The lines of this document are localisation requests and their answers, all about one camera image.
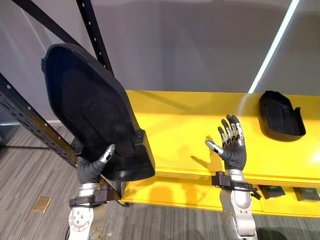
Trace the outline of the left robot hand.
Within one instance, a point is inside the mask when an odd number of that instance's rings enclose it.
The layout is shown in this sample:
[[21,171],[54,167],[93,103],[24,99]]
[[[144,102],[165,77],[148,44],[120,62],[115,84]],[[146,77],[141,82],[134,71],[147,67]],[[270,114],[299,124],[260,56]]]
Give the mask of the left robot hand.
[[116,145],[110,144],[101,157],[94,162],[89,162],[88,160],[80,157],[76,167],[76,175],[79,183],[81,185],[100,183],[101,173],[115,154],[115,150]]

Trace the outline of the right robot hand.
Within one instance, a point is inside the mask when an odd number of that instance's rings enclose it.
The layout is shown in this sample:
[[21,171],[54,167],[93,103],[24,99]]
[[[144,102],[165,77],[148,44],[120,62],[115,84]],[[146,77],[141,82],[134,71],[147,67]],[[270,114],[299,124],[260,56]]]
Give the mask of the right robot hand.
[[223,128],[219,126],[217,129],[222,146],[209,139],[205,141],[205,144],[224,161],[226,170],[243,171],[247,162],[243,127],[234,114],[226,115],[226,119],[222,119],[221,124]]

